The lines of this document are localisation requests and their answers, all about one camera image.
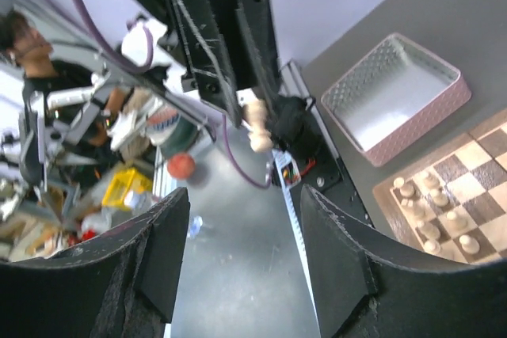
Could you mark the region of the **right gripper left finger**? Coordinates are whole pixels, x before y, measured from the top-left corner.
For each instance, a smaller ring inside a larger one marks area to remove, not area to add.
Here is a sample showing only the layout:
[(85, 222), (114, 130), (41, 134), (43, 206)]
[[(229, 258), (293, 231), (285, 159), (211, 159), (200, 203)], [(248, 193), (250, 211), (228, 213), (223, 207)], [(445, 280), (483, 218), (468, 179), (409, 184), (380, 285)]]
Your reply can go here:
[(1, 265), (3, 337), (161, 337), (172, 321), (190, 202), (150, 210), (54, 256)]

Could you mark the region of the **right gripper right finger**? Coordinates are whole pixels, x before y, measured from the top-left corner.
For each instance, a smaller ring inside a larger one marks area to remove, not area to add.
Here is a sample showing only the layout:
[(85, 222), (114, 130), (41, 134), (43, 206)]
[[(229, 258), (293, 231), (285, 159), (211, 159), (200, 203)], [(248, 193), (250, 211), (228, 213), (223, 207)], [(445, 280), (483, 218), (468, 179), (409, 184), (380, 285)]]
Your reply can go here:
[(390, 239), (304, 186), (301, 226), (324, 337), (503, 337), (506, 262), (467, 265)]

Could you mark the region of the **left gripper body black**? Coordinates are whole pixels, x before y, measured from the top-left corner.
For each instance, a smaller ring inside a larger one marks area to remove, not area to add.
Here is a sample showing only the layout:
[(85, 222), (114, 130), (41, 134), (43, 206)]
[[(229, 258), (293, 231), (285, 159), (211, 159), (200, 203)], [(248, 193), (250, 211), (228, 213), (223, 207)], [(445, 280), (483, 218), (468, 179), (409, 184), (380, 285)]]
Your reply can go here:
[(270, 0), (136, 1), (177, 34), (175, 48), (162, 46), (186, 66), (186, 89), (197, 89), (234, 125), (243, 117), (237, 92), (252, 89), (276, 122), (280, 67)]

